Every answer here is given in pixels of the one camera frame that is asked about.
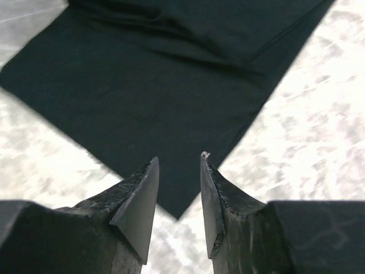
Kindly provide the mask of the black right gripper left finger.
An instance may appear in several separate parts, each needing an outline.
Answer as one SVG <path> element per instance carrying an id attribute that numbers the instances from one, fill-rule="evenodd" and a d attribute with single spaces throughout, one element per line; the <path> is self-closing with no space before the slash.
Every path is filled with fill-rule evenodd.
<path id="1" fill-rule="evenodd" d="M 147 263 L 159 161 L 73 207 L 1 201 L 2 273 L 140 273 Z"/>

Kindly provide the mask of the black t-shirt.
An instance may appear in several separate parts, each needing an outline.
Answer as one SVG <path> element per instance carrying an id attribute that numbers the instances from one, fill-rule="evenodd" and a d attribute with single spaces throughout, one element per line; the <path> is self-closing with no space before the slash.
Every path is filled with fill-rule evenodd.
<path id="1" fill-rule="evenodd" d="M 1 86 L 120 176 L 160 161 L 175 218 L 219 166 L 331 1 L 70 1 L 1 71 Z"/>

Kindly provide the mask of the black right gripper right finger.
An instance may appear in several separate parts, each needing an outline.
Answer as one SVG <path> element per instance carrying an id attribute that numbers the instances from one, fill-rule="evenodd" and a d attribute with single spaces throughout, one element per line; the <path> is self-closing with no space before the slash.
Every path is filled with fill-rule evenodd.
<path id="1" fill-rule="evenodd" d="M 214 273 L 363 273 L 364 203 L 262 203 L 201 154 L 201 200 Z"/>

